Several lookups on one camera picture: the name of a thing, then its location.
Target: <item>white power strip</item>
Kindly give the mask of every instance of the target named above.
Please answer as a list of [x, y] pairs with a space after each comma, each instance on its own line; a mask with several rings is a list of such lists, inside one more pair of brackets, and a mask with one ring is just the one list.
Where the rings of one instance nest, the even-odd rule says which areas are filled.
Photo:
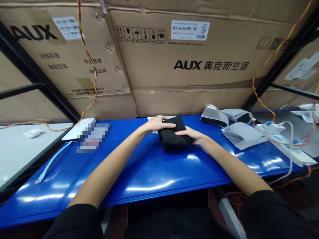
[[[286, 143], [286, 144], [290, 144], [290, 141], [287, 140], [285, 137], [283, 137], [281, 134], [277, 133], [277, 134], [268, 134], [266, 133], [266, 127], [267, 125], [265, 124], [258, 124], [256, 125], [256, 129], [262, 133], [265, 137], [275, 140], [277, 142], [281, 142], [281, 143]], [[281, 144], [281, 143], [276, 143], [273, 141], [270, 141], [274, 146], [277, 147], [277, 149], [279, 149], [284, 155], [286, 155], [288, 158], [290, 157], [290, 145], [285, 145], [285, 144]], [[294, 144], [298, 144], [301, 141], [294, 139]], [[315, 160], [313, 160], [310, 156], [308, 156], [306, 153], [304, 153], [303, 151], [301, 151], [300, 149], [296, 149], [296, 148], [292, 148], [291, 150], [291, 160], [292, 162], [294, 162], [295, 164], [297, 164], [298, 166], [302, 167], [303, 165], [314, 165], [317, 164], [317, 162]]]
[[84, 131], [88, 129], [90, 126], [89, 124], [95, 123], [95, 118], [87, 118], [82, 119], [80, 123], [78, 123], [76, 126], [74, 126], [69, 133], [67, 133], [62, 140], [77, 140], [80, 135], [83, 134]]

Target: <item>black cloth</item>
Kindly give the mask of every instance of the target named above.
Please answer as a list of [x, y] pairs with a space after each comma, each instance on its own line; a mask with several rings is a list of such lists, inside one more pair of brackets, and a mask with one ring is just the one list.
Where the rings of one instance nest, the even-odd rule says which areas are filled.
[[[215, 221], [208, 207], [183, 203], [164, 209], [153, 207], [159, 211], [139, 215], [133, 223], [129, 220], [125, 238], [234, 238]], [[44, 238], [103, 238], [96, 213], [92, 205], [71, 206], [56, 218]], [[241, 222], [248, 239], [317, 238], [309, 223], [272, 191], [251, 195], [241, 212]]]
[[175, 132], [186, 130], [182, 117], [177, 116], [163, 122], [176, 124], [175, 128], [164, 128], [159, 130], [160, 143], [165, 152], [180, 150], [194, 142], [194, 139], [188, 135], [177, 136], [175, 134]]

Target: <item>person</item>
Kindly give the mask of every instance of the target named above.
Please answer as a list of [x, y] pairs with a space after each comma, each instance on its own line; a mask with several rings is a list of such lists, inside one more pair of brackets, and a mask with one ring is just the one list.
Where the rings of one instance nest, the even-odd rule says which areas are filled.
[[[144, 136], [176, 126], [164, 123], [165, 119], [167, 117], [157, 116], [148, 121], [115, 148], [86, 179], [44, 238], [103, 238], [97, 219], [99, 205]], [[194, 144], [210, 154], [248, 197], [240, 216], [247, 238], [316, 238], [305, 219], [274, 193], [257, 173], [213, 139], [189, 127], [176, 135], [192, 137]], [[125, 238], [234, 238], [214, 220], [208, 207], [187, 207], [182, 200], [172, 207], [166, 204], [166, 197], [159, 199], [160, 203], [148, 207], [148, 213], [128, 212], [129, 217], [136, 216], [137, 220], [130, 223], [129, 219]], [[149, 201], [139, 203], [147, 205]]]

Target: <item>black sleeve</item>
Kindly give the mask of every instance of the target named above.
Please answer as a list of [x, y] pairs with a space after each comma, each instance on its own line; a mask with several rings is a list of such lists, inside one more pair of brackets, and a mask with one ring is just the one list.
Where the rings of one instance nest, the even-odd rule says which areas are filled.
[[273, 191], [258, 191], [246, 202], [240, 219], [247, 238], [317, 238], [310, 223]]
[[103, 238], [97, 209], [90, 204], [76, 204], [67, 208], [55, 219], [44, 238]]

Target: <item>blue table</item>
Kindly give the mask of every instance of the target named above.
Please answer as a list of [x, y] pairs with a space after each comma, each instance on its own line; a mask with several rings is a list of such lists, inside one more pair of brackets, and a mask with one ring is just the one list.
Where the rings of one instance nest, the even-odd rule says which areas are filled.
[[[183, 116], [183, 120], [185, 125], [210, 136], [261, 177], [284, 174], [289, 169], [289, 159], [270, 142], [240, 151], [220, 127], [201, 122], [200, 115]], [[0, 208], [0, 228], [57, 217], [99, 163], [146, 121], [101, 121], [111, 123], [112, 128], [99, 152], [77, 154], [79, 143], [70, 144], [53, 161], [45, 180], [36, 184], [47, 164]], [[294, 171], [300, 169], [294, 165]], [[158, 134], [150, 134], [134, 151], [101, 207], [228, 183], [231, 180], [224, 170], [199, 147], [192, 145], [182, 153], [167, 154], [160, 146]]]

